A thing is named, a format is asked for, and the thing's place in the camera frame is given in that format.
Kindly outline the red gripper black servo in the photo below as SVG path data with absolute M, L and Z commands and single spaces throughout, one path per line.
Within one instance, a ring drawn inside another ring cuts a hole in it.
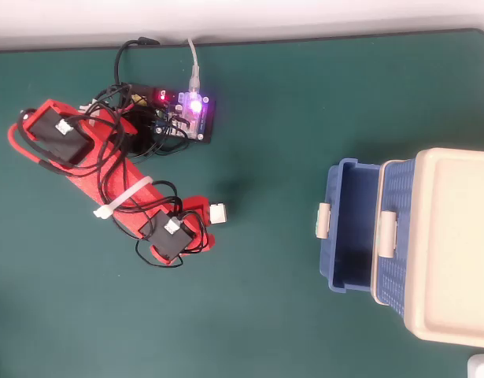
M 155 268 L 178 268 L 183 256 L 210 250 L 216 242 L 208 232 L 209 200 L 200 195 L 185 198 L 181 213 L 159 211 L 142 227 L 144 237 L 138 240 L 150 244 L 150 260 L 138 249 L 138 257 Z

